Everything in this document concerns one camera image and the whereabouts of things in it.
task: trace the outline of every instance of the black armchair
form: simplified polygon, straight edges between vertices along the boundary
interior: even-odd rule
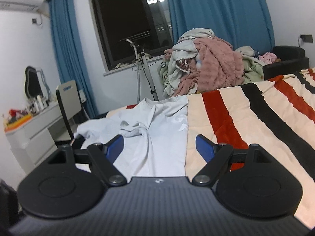
[[[277,75],[287,75],[307,69],[310,67],[310,62],[305,57],[305,50],[294,46],[275,46],[272,53],[276,54],[281,62],[265,65],[263,67],[264,79],[276,77]]]

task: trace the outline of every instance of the power outlet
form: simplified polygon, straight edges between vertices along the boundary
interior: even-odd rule
[[[313,36],[311,34],[302,34],[301,39],[303,42],[313,43]]]

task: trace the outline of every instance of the red stripe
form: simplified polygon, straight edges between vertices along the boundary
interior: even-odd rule
[[[134,108],[136,105],[130,105],[130,106],[127,106],[127,109],[132,109]]]
[[[204,106],[218,143],[228,143],[234,148],[247,149],[248,145],[241,138],[229,115],[220,91],[214,90],[202,94]],[[231,171],[240,169],[244,163],[233,163]]]
[[[313,80],[315,80],[315,73],[313,72],[313,69],[308,69],[310,76],[313,78]]]
[[[269,81],[274,81],[274,87],[288,98],[293,107],[315,123],[315,111],[305,102],[303,97],[297,95],[290,84],[283,80],[283,75],[276,76]]]

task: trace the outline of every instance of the blue curtain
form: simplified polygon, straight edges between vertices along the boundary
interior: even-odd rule
[[[61,83],[75,80],[87,99],[90,118],[98,115],[89,80],[73,0],[48,0],[55,57]]]
[[[211,28],[234,49],[251,46],[260,54],[275,45],[266,0],[168,0],[173,37],[192,28]]]

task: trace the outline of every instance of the white desk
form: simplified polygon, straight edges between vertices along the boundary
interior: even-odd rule
[[[80,91],[80,96],[85,102],[83,91]],[[56,124],[64,125],[61,122],[61,111],[55,102],[19,128],[6,132],[11,151],[26,174],[57,150],[49,128]]]

